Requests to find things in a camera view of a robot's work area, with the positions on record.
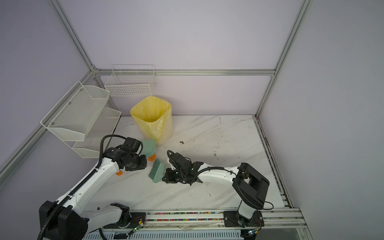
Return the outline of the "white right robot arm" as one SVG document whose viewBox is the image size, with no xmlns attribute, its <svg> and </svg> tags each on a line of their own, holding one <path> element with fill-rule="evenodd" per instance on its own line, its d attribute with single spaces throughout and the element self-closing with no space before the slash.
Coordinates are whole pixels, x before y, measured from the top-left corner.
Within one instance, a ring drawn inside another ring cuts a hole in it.
<svg viewBox="0 0 384 240">
<path fill-rule="evenodd" d="M 241 198 L 237 211 L 225 211 L 227 227 L 263 227 L 261 210 L 265 210 L 270 181 L 248 163 L 238 167 L 211 166 L 192 162 L 180 153 L 167 151 L 167 168 L 162 181 L 167 184 L 208 184 L 230 186 Z"/>
</svg>

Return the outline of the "green plastic dustpan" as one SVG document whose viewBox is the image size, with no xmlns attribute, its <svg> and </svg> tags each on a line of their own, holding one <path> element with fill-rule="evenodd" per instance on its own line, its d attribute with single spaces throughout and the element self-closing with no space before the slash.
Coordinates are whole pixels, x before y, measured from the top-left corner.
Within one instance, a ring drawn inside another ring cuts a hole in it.
<svg viewBox="0 0 384 240">
<path fill-rule="evenodd" d="M 156 139 L 149 139 L 142 141 L 143 148 L 140 155 L 145 155 L 147 158 L 151 158 L 156 153 Z"/>
</svg>

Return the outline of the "green hand brush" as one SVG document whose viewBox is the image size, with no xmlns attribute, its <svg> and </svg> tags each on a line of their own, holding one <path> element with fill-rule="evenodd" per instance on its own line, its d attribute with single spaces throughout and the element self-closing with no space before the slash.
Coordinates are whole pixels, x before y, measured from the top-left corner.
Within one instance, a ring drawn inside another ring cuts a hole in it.
<svg viewBox="0 0 384 240">
<path fill-rule="evenodd" d="M 165 165 L 158 159 L 155 159 L 153 167 L 148 175 L 148 177 L 153 181 L 153 183 L 159 183 L 162 181 L 162 178 L 165 173 Z"/>
</svg>

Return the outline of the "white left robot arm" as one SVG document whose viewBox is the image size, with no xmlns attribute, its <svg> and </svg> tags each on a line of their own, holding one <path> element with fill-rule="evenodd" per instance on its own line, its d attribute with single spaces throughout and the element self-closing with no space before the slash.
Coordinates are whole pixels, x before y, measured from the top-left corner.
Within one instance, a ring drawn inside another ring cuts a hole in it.
<svg viewBox="0 0 384 240">
<path fill-rule="evenodd" d="M 130 208 L 112 203 L 104 209 L 86 211 L 85 207 L 95 193 L 119 172 L 143 170 L 147 157 L 142 153 L 144 145 L 133 138 L 123 138 L 124 143 L 104 150 L 106 135 L 100 143 L 98 163 L 67 193 L 56 201 L 46 201 L 39 209 L 40 232 L 38 239 L 81 240 L 85 235 L 99 231 L 107 225 L 120 228 L 135 227 L 143 219 L 132 219 Z"/>
</svg>

